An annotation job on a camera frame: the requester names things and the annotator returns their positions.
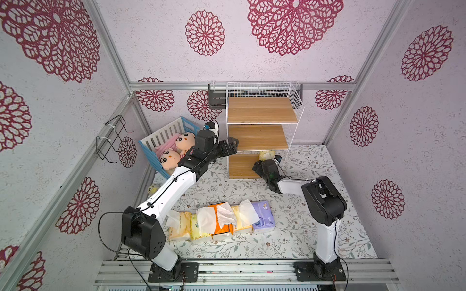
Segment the light green tissue pack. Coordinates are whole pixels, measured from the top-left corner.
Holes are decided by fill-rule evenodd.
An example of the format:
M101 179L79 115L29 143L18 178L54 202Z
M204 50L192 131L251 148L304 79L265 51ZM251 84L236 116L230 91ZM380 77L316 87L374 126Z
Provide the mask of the light green tissue pack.
M266 161L266 160L273 160L276 156L275 150L262 150L259 153L259 160Z

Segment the pale yellow tissue pack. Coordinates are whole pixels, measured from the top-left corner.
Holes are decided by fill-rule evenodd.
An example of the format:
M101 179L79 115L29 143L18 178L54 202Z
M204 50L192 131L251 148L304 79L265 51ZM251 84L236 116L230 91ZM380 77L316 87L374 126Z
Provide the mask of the pale yellow tissue pack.
M258 214L250 200L244 200L239 205L231 207L236 217L234 233L252 232L253 225L260 221Z

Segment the purple tissue pack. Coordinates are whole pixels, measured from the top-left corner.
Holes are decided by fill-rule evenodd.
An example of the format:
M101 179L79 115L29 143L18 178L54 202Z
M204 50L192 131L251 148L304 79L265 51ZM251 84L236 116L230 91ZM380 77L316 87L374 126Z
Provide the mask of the purple tissue pack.
M259 217L252 228L254 233L271 232L275 229L275 219L269 201L256 201L252 205Z

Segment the orange tissue pack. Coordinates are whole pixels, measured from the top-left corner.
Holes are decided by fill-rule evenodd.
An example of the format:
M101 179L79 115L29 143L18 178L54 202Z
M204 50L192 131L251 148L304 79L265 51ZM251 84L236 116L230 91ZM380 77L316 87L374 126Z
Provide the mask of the orange tissue pack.
M214 208L216 215L216 229L212 234L212 239L215 243L219 243L234 234L234 228L237 225L237 218L228 202L210 204Z

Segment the yellow-green tissue box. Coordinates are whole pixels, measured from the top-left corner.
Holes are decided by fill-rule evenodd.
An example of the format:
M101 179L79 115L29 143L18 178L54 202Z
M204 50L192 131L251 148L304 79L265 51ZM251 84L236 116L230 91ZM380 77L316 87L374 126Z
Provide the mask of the yellow-green tissue box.
M195 243L212 240L217 217L213 207L201 207L191 217L191 240Z

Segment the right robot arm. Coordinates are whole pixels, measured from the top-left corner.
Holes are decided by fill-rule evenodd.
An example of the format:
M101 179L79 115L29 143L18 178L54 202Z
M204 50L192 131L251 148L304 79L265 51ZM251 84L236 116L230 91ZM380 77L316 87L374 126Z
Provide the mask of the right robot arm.
M317 247L314 259L322 264L338 260L337 229L347 210L347 203L327 176L295 179L279 172L274 160L257 161L252 170L277 194L303 196L309 212L317 222Z

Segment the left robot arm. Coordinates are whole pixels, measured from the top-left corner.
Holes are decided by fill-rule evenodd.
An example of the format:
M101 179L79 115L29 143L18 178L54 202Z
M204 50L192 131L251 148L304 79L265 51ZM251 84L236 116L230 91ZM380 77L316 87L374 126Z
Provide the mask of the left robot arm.
M128 207L123 212L122 243L163 270L173 270L180 259L166 245L161 223L178 199L208 170L210 163L235 155L238 146L239 140L233 137L220 141L214 129L200 130L195 137L195 145L187 151L161 188L137 208Z

